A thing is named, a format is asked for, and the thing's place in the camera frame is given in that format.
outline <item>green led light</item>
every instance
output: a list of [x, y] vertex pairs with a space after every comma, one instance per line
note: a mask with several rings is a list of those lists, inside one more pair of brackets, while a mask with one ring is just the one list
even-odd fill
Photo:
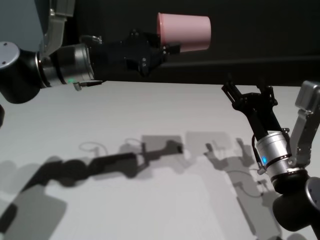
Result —
[[68, 79], [68, 84], [73, 84], [75, 82], [75, 79], [74, 78], [69, 78]]

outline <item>metal bracket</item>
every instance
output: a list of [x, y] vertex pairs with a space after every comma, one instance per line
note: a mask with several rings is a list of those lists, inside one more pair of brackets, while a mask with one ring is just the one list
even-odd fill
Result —
[[50, 0], [48, 29], [40, 44], [40, 60], [48, 57], [62, 46], [65, 22], [67, 17], [73, 17], [75, 4], [76, 0]]
[[305, 81], [295, 105], [300, 110], [290, 137], [292, 158], [289, 164], [305, 167], [310, 164], [312, 142], [320, 123], [320, 82]]

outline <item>white surface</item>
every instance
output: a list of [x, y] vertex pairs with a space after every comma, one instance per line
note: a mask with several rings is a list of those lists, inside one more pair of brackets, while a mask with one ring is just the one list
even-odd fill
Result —
[[[257, 91], [253, 86], [239, 89]], [[274, 88], [279, 103], [274, 112], [281, 126], [291, 130], [298, 91]], [[217, 144], [219, 159], [242, 155], [236, 138], [251, 144], [247, 119], [233, 110], [220, 85], [106, 82], [82, 92], [72, 86], [45, 89], [22, 105], [1, 96], [0, 103], [6, 111], [0, 130], [0, 214], [12, 201], [18, 207], [4, 239], [256, 239], [237, 202], [239, 192], [226, 172], [214, 169], [204, 156], [208, 141]], [[141, 141], [143, 136], [180, 136], [184, 156], [163, 156], [132, 179], [110, 173], [76, 187], [51, 181], [17, 196], [39, 166], [54, 156], [63, 161], [96, 157], [79, 148], [86, 142], [118, 154], [127, 139]], [[319, 140], [317, 135], [313, 146]], [[320, 177], [320, 149], [312, 151], [308, 171]], [[102, 147], [98, 154], [106, 155]], [[254, 170], [250, 173], [261, 179]], [[266, 208], [261, 209], [270, 220]], [[316, 239], [310, 227], [300, 233]], [[290, 235], [282, 229], [283, 239]]]

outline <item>screw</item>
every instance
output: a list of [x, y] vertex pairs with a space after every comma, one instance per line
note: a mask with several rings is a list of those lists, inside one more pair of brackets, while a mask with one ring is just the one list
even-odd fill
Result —
[[56, 15], [56, 14], [55, 14], [55, 11], [51, 8], [51, 9], [50, 9], [50, 16], [54, 16], [54, 15]]

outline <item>gray wall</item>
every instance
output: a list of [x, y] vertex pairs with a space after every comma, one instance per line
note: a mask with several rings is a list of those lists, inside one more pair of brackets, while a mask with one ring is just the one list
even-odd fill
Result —
[[36, 51], [41, 38], [34, 0], [0, 1], [0, 42], [10, 41], [24, 50]]

